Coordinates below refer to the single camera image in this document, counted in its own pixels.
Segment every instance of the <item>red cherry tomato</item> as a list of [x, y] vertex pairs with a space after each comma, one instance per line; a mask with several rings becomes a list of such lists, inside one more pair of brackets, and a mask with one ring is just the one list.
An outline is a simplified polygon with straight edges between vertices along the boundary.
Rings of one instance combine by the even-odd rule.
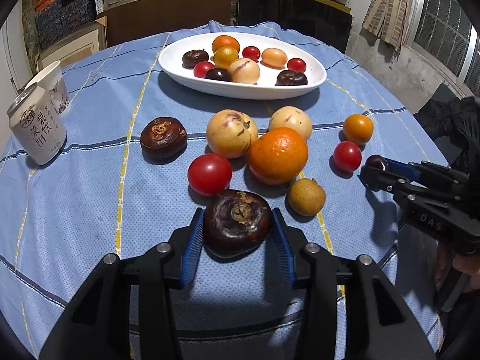
[[207, 71], [213, 69], [214, 67], [215, 65], [210, 62], [207, 62], [207, 61], [199, 62], [198, 64], [195, 65], [193, 69], [193, 75], [195, 77], [204, 79], [205, 74], [207, 74]]
[[213, 196], [229, 186], [232, 180], [232, 165], [218, 154], [204, 154], [190, 164], [187, 178], [195, 192]]
[[253, 59], [255, 62], [258, 62], [258, 58], [260, 58], [260, 50], [255, 46], [248, 46], [244, 48], [241, 54], [243, 58], [250, 58]]
[[362, 152], [356, 144], [349, 140], [344, 140], [344, 142], [340, 142], [335, 147], [333, 161], [339, 169], [351, 173], [360, 166]]
[[305, 73], [305, 70], [307, 70], [307, 64], [305, 63], [305, 61], [303, 59], [292, 58], [286, 64], [286, 68], [289, 71], [294, 71], [295, 73]]

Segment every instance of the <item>paper cup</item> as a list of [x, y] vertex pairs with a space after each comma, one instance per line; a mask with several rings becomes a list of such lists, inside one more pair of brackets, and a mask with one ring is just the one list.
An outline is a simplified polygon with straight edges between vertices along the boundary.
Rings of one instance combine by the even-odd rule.
[[39, 87], [48, 92], [55, 110], [60, 118], [63, 118], [70, 110], [71, 103], [63, 80], [60, 61], [53, 62], [45, 67], [30, 80], [27, 87], [33, 83], [37, 83]]

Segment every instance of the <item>picture frame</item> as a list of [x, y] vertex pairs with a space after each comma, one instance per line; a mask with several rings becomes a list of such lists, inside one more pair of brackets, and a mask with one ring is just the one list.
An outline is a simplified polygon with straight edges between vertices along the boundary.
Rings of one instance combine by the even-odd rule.
[[84, 26], [35, 56], [39, 73], [45, 66], [60, 61], [62, 68], [107, 48], [107, 18]]

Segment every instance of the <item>table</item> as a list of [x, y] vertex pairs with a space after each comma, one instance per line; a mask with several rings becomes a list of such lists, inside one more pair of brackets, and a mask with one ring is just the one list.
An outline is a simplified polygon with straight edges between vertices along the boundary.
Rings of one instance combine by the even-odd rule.
[[[157, 57], [165, 45], [227, 31], [297, 45], [322, 62], [328, 80], [308, 95], [263, 102], [195, 92], [161, 71]], [[205, 152], [213, 113], [237, 109], [265, 132], [270, 114], [288, 104], [304, 109], [314, 123], [303, 172], [326, 190], [322, 214], [299, 222], [285, 209], [284, 187], [263, 186], [244, 167], [234, 171], [231, 187], [266, 197], [309, 242], [342, 257], [371, 255], [402, 293], [432, 346], [439, 346], [443, 332], [432, 308], [435, 242], [409, 226], [398, 231], [398, 207], [391, 195], [366, 192], [359, 170], [351, 178], [340, 177], [329, 159], [343, 120], [364, 113], [374, 122], [364, 159], [381, 154], [402, 162], [446, 161], [405, 107], [353, 60], [274, 23], [231, 28], [210, 22], [103, 50], [66, 67], [64, 78], [73, 105], [63, 119], [68, 139], [58, 158], [47, 168], [35, 168], [12, 139], [0, 162], [0, 310], [35, 356], [103, 255], [143, 254], [188, 225], [196, 207], [205, 206], [205, 199], [189, 192], [186, 171]], [[188, 133], [184, 154], [161, 166], [143, 159], [139, 143], [142, 129], [157, 116], [177, 117]], [[338, 359], [345, 345], [345, 303], [339, 295]], [[291, 359], [303, 296], [282, 279], [269, 239], [234, 263], [220, 265], [203, 251], [193, 286], [172, 294], [184, 358]], [[131, 344], [138, 358], [134, 306], [131, 314]]]

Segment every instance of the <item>white bowl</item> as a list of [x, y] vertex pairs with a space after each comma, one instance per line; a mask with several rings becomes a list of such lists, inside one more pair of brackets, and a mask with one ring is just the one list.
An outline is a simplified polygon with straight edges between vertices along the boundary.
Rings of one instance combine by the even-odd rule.
[[[282, 69], [272, 69], [259, 63], [260, 78], [256, 85], [239, 84], [236, 82], [215, 81], [212, 79], [200, 79], [194, 76], [193, 69], [186, 69], [182, 66], [182, 56], [189, 50], [205, 50], [212, 57], [212, 42], [219, 35], [233, 36], [240, 43], [240, 55], [244, 47], [255, 46], [260, 52], [275, 47], [283, 50], [286, 56], [301, 58], [307, 64], [307, 85], [298, 86], [275, 86], [277, 76]], [[299, 49], [281, 40], [268, 38], [266, 36], [254, 35], [240, 32], [215, 32], [190, 36], [177, 40], [165, 47], [158, 56], [158, 62], [163, 71], [177, 83], [196, 91], [209, 93], [211, 95], [233, 97], [237, 99], [253, 100], [275, 100], [288, 99], [304, 95], [315, 88], [318, 88], [327, 78], [327, 72], [323, 65], [306, 51]]]

